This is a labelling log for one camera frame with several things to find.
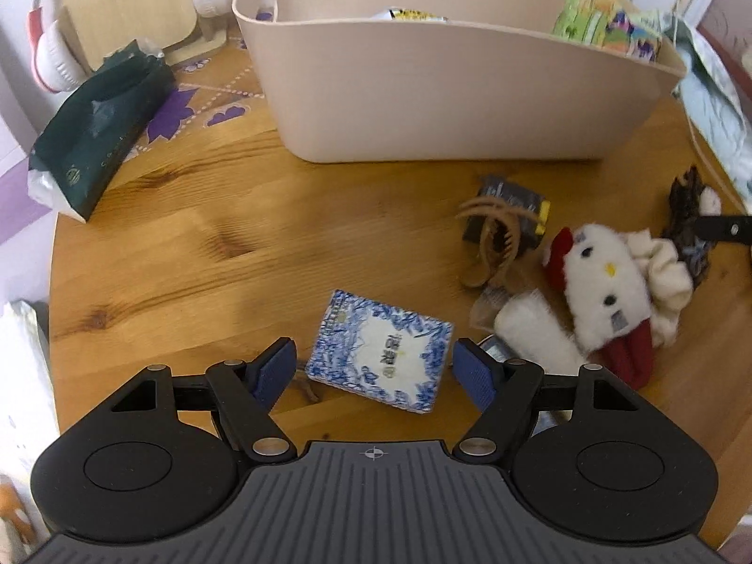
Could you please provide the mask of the green snack packet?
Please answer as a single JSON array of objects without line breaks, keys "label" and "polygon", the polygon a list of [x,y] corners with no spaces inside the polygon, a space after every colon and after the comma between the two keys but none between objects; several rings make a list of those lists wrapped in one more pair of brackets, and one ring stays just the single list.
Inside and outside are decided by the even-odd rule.
[{"label": "green snack packet", "polygon": [[564,0],[553,36],[655,63],[663,43],[660,14],[628,0]]}]

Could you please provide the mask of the beige plastic storage basket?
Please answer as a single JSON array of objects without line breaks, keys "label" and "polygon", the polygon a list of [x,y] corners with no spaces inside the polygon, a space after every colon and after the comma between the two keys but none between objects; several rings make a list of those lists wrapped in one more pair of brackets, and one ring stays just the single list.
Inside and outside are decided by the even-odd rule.
[{"label": "beige plastic storage basket", "polygon": [[[447,23],[372,21],[390,7]],[[233,0],[285,147],[317,163],[606,156],[686,73],[553,36],[564,0]]]}]

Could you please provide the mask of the clear wrapped white packet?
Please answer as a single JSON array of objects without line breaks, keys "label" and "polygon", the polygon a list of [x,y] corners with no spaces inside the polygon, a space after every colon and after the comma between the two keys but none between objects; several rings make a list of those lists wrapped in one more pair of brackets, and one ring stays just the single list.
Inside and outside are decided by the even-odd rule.
[{"label": "clear wrapped white packet", "polygon": [[576,376],[588,361],[539,290],[510,294],[486,288],[471,307],[469,322],[547,373]]}]

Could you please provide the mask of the brown hair claw clip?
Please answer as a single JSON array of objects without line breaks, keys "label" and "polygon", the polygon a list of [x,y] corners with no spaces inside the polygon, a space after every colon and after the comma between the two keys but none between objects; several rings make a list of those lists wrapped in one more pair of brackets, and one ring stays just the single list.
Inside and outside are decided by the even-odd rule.
[{"label": "brown hair claw clip", "polygon": [[539,224],[535,212],[507,204],[496,196],[480,196],[465,201],[459,208],[459,218],[483,218],[480,230],[477,260],[460,275],[464,287],[479,289],[499,288],[505,282],[512,262],[519,252],[521,239],[520,220]]}]

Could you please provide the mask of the white cat plush toy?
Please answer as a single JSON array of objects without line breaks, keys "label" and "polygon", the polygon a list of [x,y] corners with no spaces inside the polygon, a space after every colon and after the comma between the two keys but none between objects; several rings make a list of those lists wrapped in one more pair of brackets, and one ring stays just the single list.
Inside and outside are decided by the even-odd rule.
[{"label": "white cat plush toy", "polygon": [[585,224],[564,227],[543,261],[548,285],[566,299],[582,351],[634,390],[654,369],[648,287],[626,242],[613,229]]}]

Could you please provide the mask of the light blue quilted cloth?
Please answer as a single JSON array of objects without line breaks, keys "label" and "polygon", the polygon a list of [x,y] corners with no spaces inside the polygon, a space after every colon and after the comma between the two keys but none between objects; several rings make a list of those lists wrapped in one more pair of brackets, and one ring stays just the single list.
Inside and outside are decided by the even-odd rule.
[{"label": "light blue quilted cloth", "polygon": [[738,90],[711,43],[680,16],[661,13],[660,30],[687,68],[679,100],[741,199],[751,212],[751,121]]}]

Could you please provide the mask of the wooden headphone stand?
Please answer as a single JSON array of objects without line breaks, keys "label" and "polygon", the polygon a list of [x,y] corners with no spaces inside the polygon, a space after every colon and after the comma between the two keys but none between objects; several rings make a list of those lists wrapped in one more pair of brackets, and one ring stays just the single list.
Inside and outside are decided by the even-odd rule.
[{"label": "wooden headphone stand", "polygon": [[60,0],[61,32],[86,71],[134,39],[160,48],[167,63],[189,63],[227,42],[226,16],[200,12],[199,0]]}]

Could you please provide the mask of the purple flower table mat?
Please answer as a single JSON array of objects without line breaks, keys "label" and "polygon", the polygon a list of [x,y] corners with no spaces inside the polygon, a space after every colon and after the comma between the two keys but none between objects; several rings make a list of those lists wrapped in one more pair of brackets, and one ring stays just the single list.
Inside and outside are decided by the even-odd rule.
[{"label": "purple flower table mat", "polygon": [[179,64],[175,78],[175,90],[149,121],[125,160],[241,117],[266,102],[237,27],[229,29],[226,44],[214,54]]}]

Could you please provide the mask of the white red headphones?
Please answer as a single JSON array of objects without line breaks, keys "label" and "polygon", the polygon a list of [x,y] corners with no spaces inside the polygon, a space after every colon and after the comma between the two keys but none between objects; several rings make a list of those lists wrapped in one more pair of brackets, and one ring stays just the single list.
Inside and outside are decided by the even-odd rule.
[{"label": "white red headphones", "polygon": [[[200,12],[229,16],[232,0],[199,0]],[[61,1],[32,0],[28,13],[29,48],[34,80],[50,93],[73,92],[94,72],[86,71],[61,32]]]}]

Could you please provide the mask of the cream fabric scrunchie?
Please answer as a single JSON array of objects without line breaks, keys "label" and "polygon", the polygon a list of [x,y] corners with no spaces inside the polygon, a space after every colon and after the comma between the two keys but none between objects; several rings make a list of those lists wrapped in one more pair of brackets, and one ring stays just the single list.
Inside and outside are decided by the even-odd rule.
[{"label": "cream fabric scrunchie", "polygon": [[677,339],[679,318],[695,290],[691,275],[670,239],[654,238],[648,229],[621,237],[648,287],[652,346],[668,348]]}]

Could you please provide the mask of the black yellow small box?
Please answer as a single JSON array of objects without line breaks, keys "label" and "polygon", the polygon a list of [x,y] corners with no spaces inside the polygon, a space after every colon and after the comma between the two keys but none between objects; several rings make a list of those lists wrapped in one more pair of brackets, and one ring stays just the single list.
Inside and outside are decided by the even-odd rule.
[{"label": "black yellow small box", "polygon": [[[537,194],[526,187],[517,183],[505,180],[500,176],[486,176],[483,178],[482,186],[478,191],[477,197],[497,197],[505,201],[507,205],[523,208],[539,219],[538,221],[529,220],[523,217],[516,217],[520,226],[520,242],[517,249],[517,257],[523,256],[525,252],[535,250],[541,244],[546,234],[549,212],[551,211],[551,201],[544,196]],[[464,242],[479,244],[480,232],[482,232],[483,221],[485,217],[467,217],[462,240]],[[494,249],[502,250],[503,237],[505,230],[500,226],[500,230],[494,235]]]}]

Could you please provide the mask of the colourful snack packet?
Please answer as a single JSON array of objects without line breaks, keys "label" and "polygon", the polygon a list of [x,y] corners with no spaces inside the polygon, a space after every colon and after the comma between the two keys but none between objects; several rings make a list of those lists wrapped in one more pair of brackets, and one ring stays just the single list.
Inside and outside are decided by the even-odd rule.
[{"label": "colourful snack packet", "polygon": [[371,16],[372,21],[399,21],[399,22],[436,22],[447,23],[446,16],[423,12],[423,10],[390,7]]}]

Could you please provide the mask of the dark green tissue pack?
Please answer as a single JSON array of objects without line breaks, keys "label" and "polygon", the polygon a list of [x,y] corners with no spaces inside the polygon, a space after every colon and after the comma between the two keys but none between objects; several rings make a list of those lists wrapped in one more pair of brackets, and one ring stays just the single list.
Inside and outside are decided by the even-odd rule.
[{"label": "dark green tissue pack", "polygon": [[85,223],[127,154],[175,90],[162,51],[131,41],[66,99],[33,144],[27,191]]}]

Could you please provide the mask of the blue white patterned card box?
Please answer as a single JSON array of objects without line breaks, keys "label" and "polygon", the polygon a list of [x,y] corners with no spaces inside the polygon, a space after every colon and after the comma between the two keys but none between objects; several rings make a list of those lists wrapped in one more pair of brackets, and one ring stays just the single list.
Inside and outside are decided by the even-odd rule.
[{"label": "blue white patterned card box", "polygon": [[338,289],[326,307],[306,376],[426,414],[435,406],[453,330],[450,322]]}]

